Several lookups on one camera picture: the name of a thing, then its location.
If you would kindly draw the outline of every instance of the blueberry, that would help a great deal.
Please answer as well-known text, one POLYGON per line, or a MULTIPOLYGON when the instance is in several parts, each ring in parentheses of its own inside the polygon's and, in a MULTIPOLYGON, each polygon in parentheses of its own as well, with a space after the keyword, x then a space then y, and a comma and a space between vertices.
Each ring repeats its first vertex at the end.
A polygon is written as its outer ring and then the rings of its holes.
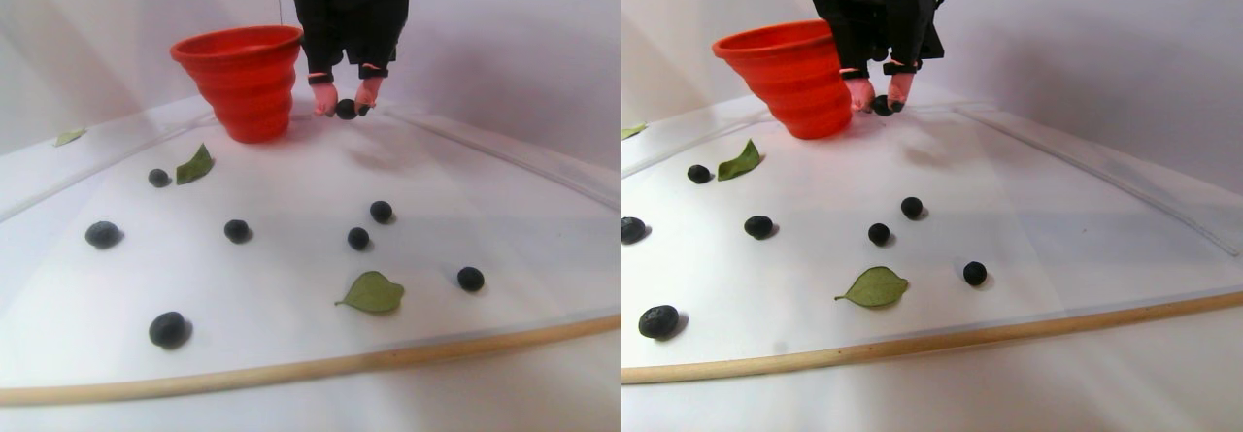
POLYGON ((372 237, 364 228, 354 227, 349 231, 346 241, 349 242, 349 246, 354 248, 354 251, 363 251, 363 248, 367 247, 367 243, 372 241, 372 237))
POLYGON ((484 288, 484 273, 479 272, 479 268, 465 267, 457 271, 457 284, 467 292, 479 292, 480 288, 484 288))
POLYGON ((163 349, 177 348, 181 344, 181 341, 185 341, 186 335, 189 335, 185 330, 185 318, 175 312, 164 313, 155 318, 155 320, 152 322, 150 329, 147 330, 147 334, 150 335, 152 343, 154 343, 155 346, 163 349))
POLYGON ((875 99, 871 99, 871 112, 880 117, 892 115, 894 110, 889 108, 889 96, 876 96, 875 99))
POLYGON ((889 227, 884 223, 873 225, 868 228, 868 240, 871 240, 873 245, 885 246, 889 242, 889 227))
POLYGON ((650 339, 663 339, 672 335, 676 328, 677 309, 667 304, 648 309, 639 318, 639 334, 650 339))
POLYGON ((337 117, 341 117, 342 120, 353 120, 354 117, 358 117, 358 113, 354 112, 354 99, 338 101, 336 112, 337 117))
POLYGON ((634 217, 622 218, 622 245, 634 245, 648 233, 648 225, 634 217))
POLYGON ((695 184, 701 185, 709 182, 712 179, 712 174, 702 165, 691 165, 691 168, 686 170, 686 178, 691 179, 695 184))
POLYGON ((924 201, 920 201, 919 197, 906 197, 902 200, 902 215, 906 218, 920 218, 920 214, 924 214, 924 201))
POLYGON ((246 241, 247 236, 250 236, 250 226, 247 226, 246 222, 230 220, 229 223, 225 223, 225 237, 227 237, 229 241, 240 245, 240 242, 246 241))
POLYGON ((962 279, 967 281, 967 284, 972 287, 979 287, 979 284, 984 283, 986 277, 988 277, 988 269, 982 263, 972 262, 962 268, 962 279))
POLYGON ((377 223, 388 223, 389 218, 393 218, 393 206, 385 201, 372 202, 372 218, 375 218, 377 223))
POLYGON ((155 169, 152 170, 150 174, 147 174, 147 181, 150 182, 152 186, 164 187, 173 182, 173 179, 168 178, 168 171, 155 169))
POLYGON ((750 233, 752 238, 763 240, 769 233, 773 233, 773 221, 768 217, 755 216, 747 218, 746 223, 742 223, 742 230, 750 233))
POLYGON ((121 242, 121 230, 112 222, 97 222, 86 230, 86 242, 99 250, 107 250, 121 242))

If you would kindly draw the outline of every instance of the dried leaf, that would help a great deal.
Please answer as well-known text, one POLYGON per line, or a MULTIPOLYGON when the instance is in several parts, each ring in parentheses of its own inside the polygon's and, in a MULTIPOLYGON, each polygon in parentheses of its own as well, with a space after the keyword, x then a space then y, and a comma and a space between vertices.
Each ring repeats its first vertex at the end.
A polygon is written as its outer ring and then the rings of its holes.
POLYGON ((630 138, 630 135, 636 135, 636 134, 641 133, 645 129, 648 129, 648 124, 646 123, 644 123, 641 125, 638 125, 638 127, 626 127, 626 129, 622 130, 622 140, 626 140, 626 139, 630 138))
POLYGON ((194 153, 194 158, 186 161, 184 165, 177 168, 177 184, 178 186, 185 185, 191 180, 198 180, 208 175, 211 171, 211 166, 216 164, 216 160, 211 158, 208 153, 208 145, 200 144, 199 151, 194 153))
POLYGON ((756 149, 756 144, 750 139, 747 140, 747 146, 742 149, 742 155, 733 158, 727 163, 722 163, 716 169, 716 180, 731 180, 746 171, 755 170, 759 165, 759 149, 756 149))
POLYGON ((876 308, 896 303, 906 293, 910 282, 897 277, 888 267, 873 267, 855 279, 846 294, 833 298, 849 299, 851 303, 864 308, 876 308))
POLYGON ((405 288, 400 284, 389 282, 379 272, 367 272, 358 276, 354 284, 349 287, 346 299, 336 304, 347 304, 368 313, 387 313, 401 304, 404 294, 405 288))
POLYGON ((86 134, 86 129, 61 133, 61 135, 56 137, 56 144, 52 144, 52 148, 60 148, 62 145, 73 143, 73 140, 82 138, 83 134, 86 134))

